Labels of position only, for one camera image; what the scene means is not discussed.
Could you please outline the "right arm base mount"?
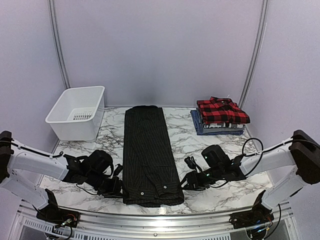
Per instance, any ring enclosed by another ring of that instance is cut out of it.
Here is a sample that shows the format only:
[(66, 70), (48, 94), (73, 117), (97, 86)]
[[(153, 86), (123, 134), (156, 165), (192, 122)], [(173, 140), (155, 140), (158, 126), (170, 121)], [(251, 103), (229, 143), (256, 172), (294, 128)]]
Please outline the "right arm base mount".
[(251, 209), (232, 213), (229, 223), (233, 225), (234, 229), (240, 229), (272, 222), (273, 220), (274, 215), (268, 209)]

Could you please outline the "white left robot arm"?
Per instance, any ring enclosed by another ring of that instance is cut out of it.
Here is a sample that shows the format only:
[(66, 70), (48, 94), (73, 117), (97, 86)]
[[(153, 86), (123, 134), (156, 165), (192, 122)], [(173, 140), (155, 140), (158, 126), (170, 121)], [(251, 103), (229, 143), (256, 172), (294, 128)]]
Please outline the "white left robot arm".
[(0, 134), (0, 186), (32, 204), (53, 223), (63, 219), (53, 192), (37, 187), (17, 170), (38, 173), (65, 183), (90, 185), (99, 196), (121, 198), (122, 181), (115, 174), (120, 170), (112, 157), (103, 150), (95, 150), (89, 156), (72, 156), (60, 152), (54, 155), (28, 147), (12, 138), (10, 131)]

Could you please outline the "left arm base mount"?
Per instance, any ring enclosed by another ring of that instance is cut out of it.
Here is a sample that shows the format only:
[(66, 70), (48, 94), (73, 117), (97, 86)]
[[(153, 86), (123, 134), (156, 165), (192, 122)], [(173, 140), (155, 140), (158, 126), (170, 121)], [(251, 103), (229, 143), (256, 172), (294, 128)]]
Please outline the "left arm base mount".
[(76, 228), (80, 219), (80, 213), (63, 208), (52, 208), (39, 210), (36, 217), (40, 220), (56, 224), (59, 227), (62, 227), (63, 223), (65, 223), (65, 226)]

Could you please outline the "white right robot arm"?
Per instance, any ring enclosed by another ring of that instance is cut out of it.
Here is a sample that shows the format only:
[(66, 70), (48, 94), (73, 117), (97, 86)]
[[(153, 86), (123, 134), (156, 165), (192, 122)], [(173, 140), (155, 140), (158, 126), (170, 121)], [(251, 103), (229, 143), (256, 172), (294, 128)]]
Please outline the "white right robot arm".
[(218, 181), (242, 181), (261, 172), (292, 167), (273, 187), (258, 195), (247, 214), (252, 224), (260, 223), (268, 212), (303, 187), (320, 182), (320, 145), (302, 130), (294, 131), (292, 137), (275, 146), (251, 154), (242, 153), (234, 159), (219, 145), (208, 146), (201, 155), (209, 168), (203, 170), (187, 157), (185, 162), (192, 171), (184, 176), (180, 189), (204, 191)]

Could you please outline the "black pinstripe long sleeve shirt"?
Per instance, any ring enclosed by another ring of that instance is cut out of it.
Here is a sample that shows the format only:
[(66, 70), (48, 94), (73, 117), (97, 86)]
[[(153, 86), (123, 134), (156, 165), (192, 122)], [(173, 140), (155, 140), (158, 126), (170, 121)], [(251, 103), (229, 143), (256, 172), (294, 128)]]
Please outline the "black pinstripe long sleeve shirt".
[(123, 203), (157, 208), (185, 201), (163, 109), (141, 105), (124, 116)]

